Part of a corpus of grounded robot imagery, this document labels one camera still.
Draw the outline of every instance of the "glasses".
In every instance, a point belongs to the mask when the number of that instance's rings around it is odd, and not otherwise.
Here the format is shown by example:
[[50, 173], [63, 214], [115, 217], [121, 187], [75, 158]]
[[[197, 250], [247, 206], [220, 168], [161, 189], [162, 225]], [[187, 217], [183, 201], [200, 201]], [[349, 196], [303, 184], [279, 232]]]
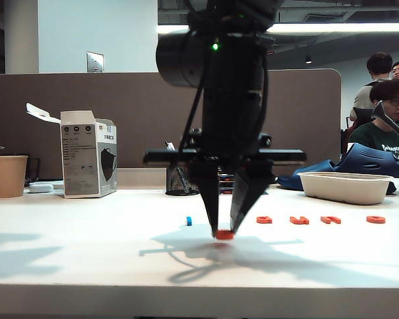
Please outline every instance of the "glasses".
[[391, 100], [385, 100], [385, 101], [390, 102], [395, 107], [399, 106], [399, 98], [392, 98]]

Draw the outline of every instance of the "green t-shirt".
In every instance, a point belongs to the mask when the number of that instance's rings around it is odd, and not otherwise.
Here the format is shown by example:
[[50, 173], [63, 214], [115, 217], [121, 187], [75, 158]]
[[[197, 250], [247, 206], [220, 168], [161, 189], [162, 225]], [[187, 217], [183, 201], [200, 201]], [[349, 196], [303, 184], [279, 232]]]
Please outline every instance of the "green t-shirt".
[[376, 150], [392, 152], [399, 160], [399, 135], [394, 131], [385, 132], [372, 122], [359, 126], [348, 139], [349, 143], [359, 143]]

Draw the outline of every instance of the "white container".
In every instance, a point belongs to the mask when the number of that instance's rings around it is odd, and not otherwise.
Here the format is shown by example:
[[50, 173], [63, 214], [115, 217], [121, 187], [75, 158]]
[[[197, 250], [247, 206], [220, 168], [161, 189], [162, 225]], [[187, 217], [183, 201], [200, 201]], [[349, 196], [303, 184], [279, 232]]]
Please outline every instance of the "white container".
[[387, 175], [305, 172], [299, 173], [306, 196], [359, 205], [379, 204], [386, 195]]

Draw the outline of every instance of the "cardboard box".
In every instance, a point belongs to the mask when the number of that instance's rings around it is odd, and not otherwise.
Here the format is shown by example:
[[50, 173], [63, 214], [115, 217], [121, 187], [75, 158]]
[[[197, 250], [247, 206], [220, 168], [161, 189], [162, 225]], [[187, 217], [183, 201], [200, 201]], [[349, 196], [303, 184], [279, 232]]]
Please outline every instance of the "cardboard box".
[[117, 189], [117, 137], [111, 120], [96, 119], [92, 111], [61, 112], [50, 117], [27, 104], [30, 115], [60, 124], [65, 198], [102, 197]]

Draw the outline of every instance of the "chair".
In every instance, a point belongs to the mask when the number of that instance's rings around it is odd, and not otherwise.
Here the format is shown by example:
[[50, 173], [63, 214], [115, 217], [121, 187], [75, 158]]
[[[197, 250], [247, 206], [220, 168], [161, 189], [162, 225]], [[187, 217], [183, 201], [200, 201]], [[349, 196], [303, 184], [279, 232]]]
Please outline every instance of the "chair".
[[350, 135], [352, 135], [353, 131], [355, 131], [359, 126], [372, 121], [372, 111], [374, 109], [354, 107], [353, 110], [356, 113], [356, 120], [353, 122], [351, 127], [345, 129], [341, 133], [341, 154], [345, 154], [347, 152], [348, 138], [350, 137]]

